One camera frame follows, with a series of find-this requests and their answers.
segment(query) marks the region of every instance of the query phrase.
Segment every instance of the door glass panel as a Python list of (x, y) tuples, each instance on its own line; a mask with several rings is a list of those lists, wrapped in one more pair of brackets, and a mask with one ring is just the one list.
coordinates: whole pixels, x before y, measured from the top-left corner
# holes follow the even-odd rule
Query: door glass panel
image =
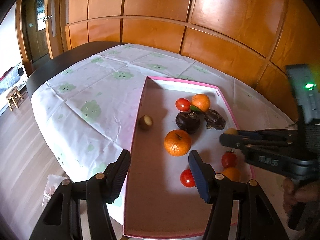
[(38, 23), (38, 31), (43, 30), (45, 28), (44, 22), (44, 0), (37, 0), (37, 23)]

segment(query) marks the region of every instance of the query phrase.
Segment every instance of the red tomato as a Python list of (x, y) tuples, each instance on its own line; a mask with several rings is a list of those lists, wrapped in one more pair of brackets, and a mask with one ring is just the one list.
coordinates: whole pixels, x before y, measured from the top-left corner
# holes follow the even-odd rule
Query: red tomato
[(237, 165), (237, 161), (238, 158), (234, 151), (227, 151), (221, 158), (221, 164), (225, 169), (235, 167)]
[(176, 101), (176, 107), (180, 111), (183, 111), (183, 112), (188, 111), (190, 109), (190, 106), (191, 106), (190, 101), (185, 98), (179, 98)]
[(180, 181), (185, 187), (194, 187), (196, 185), (190, 169), (184, 170), (180, 175)]

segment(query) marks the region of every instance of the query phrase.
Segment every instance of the green led indicator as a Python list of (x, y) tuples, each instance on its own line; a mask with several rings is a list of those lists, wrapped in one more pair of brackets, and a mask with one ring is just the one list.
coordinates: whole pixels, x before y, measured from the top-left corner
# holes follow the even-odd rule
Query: green led indicator
[(316, 85), (315, 84), (306, 84), (306, 88), (312, 88), (312, 87), (315, 87)]

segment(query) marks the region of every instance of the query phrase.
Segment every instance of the white wall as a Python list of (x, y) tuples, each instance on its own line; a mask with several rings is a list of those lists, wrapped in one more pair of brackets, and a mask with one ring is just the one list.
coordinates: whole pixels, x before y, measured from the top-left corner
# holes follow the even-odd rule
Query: white wall
[(22, 61), (15, 26), (15, 3), (0, 25), (0, 77)]

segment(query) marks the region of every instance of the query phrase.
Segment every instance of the small brown potato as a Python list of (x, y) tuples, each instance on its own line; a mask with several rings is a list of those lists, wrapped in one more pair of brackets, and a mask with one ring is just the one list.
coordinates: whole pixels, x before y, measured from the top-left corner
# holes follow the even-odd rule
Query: small brown potato
[(150, 130), (153, 125), (153, 120), (149, 115), (143, 115), (140, 117), (138, 125), (142, 130)]
[(238, 135), (238, 130), (236, 130), (234, 128), (228, 128), (224, 133)]

